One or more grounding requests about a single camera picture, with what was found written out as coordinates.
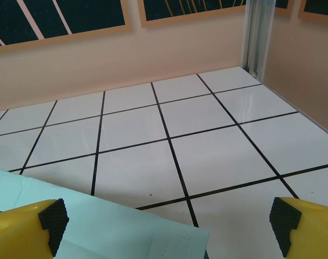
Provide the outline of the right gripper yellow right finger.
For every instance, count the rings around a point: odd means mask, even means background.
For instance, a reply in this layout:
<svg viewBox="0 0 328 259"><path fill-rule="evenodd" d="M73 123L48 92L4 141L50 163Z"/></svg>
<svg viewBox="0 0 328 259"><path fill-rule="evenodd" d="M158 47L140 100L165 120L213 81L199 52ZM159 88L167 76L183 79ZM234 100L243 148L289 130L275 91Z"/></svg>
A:
<svg viewBox="0 0 328 259"><path fill-rule="evenodd" d="M269 220L284 258L328 258L328 206L276 197Z"/></svg>

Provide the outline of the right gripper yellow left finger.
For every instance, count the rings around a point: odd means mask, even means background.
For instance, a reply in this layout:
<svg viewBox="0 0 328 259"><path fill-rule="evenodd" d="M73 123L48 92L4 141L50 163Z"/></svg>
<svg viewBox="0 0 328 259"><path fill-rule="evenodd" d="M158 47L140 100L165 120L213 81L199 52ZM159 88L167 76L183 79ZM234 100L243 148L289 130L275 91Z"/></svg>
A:
<svg viewBox="0 0 328 259"><path fill-rule="evenodd" d="M54 258L68 222L63 199L0 212L0 258Z"/></svg>

